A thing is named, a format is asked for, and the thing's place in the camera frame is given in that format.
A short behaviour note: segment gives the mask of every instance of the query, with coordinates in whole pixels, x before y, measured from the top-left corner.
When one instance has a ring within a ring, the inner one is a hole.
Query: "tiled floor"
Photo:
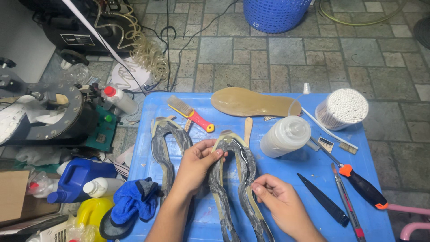
[[[129,2],[142,25],[158,33],[165,27],[166,0]],[[169,23],[178,33],[175,40],[170,38],[173,73],[179,49],[231,2],[169,0]],[[390,14],[400,1],[331,3],[337,18],[366,22]],[[391,203],[430,208],[430,50],[412,34],[415,22],[429,12],[430,5],[410,0],[386,22],[350,27],[335,24],[311,6],[296,28],[265,34],[250,27],[243,15],[243,3],[238,2],[183,51],[175,90],[214,92],[231,84],[256,92],[288,93],[301,92],[304,82],[310,83],[314,93],[352,87],[370,103],[363,123],[384,195]],[[147,35],[157,40],[152,32]],[[112,60],[89,58],[89,68],[106,81]],[[134,143],[137,130],[130,127],[125,121],[118,128],[113,156]],[[397,238],[407,222],[421,219],[405,213],[389,214]],[[430,240],[429,233],[422,230],[412,238]]]

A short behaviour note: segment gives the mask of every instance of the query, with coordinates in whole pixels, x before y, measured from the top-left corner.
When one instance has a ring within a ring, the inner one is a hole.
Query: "tan insole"
[[[288,108],[294,98],[259,94],[241,87],[228,87],[216,91],[211,97],[212,105],[219,111],[240,117],[257,115],[288,116]],[[291,115],[299,115],[298,101],[291,107]]]

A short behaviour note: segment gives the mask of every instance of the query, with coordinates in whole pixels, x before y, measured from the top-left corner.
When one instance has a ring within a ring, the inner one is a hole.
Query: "blue table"
[[[166,101],[170,95],[170,93],[153,93],[149,95],[144,102],[129,180],[152,177],[155,182],[161,184],[163,172],[160,165],[155,162],[151,153],[151,120],[159,116],[167,117],[169,115],[175,115],[177,117],[175,122],[182,127],[185,126],[187,121],[167,105]],[[215,125],[215,131],[213,133],[206,133],[198,125],[191,125],[189,135],[193,143],[203,139],[217,139],[221,131],[226,129],[230,129],[238,135],[243,136],[245,118],[229,116],[216,110],[210,103],[212,93],[175,93],[175,95],[191,105],[202,117]],[[295,98],[299,94],[271,93],[270,95]],[[301,97],[299,101],[310,114],[314,115],[316,106],[326,97],[327,94],[325,93],[309,94]],[[381,189],[361,123],[348,127],[342,132],[336,132],[341,138],[349,140],[352,144],[359,147],[357,154],[352,155],[340,149],[338,147],[338,142],[323,132],[307,115],[304,114],[302,117],[310,124],[312,136],[315,138],[321,136],[335,142],[332,154],[340,162],[351,164],[358,174],[371,182],[377,189]],[[308,146],[304,146],[280,158],[269,158],[261,152],[259,144],[261,138],[279,119],[280,118],[263,121],[262,117],[253,118],[254,125],[252,127],[250,146],[257,163],[257,176],[259,174],[269,173],[292,184],[300,195],[315,227],[329,241],[356,241],[351,224],[348,224],[347,228],[343,228],[340,224],[335,222],[312,196],[296,174],[297,172],[302,174],[340,208],[344,209],[330,167],[332,161],[326,154],[322,151],[315,152]],[[166,136],[166,143],[170,160],[175,167],[175,172],[177,172],[181,160],[179,147],[171,134]],[[252,226],[239,204],[237,195],[239,179],[236,162],[234,161],[234,156],[232,157],[232,161],[227,161],[224,164],[224,187],[229,196],[232,220],[241,241],[256,241]],[[387,212],[373,208],[354,190],[345,178],[342,180],[344,181],[367,241],[394,241]],[[291,237],[278,228],[272,219],[270,211],[264,205],[259,204],[259,208],[276,241],[293,241]],[[148,223],[137,220],[132,233],[121,241],[143,241],[151,229],[154,219],[155,218]],[[208,186],[204,187],[204,189],[197,194],[195,216],[192,224],[188,225],[185,229],[185,236],[187,241],[222,241],[217,208]]]

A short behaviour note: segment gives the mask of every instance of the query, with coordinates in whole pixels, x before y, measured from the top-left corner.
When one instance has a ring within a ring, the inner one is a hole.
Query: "left hand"
[[[215,142],[215,139],[202,140],[185,150],[173,187],[178,187],[189,195],[197,194],[209,167],[221,157],[228,155],[222,149],[212,152]]]

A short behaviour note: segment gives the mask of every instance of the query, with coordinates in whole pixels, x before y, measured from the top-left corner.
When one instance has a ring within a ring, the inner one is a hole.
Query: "blue laundry basket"
[[[243,0],[246,21],[255,29],[274,34],[294,28],[312,0]]]

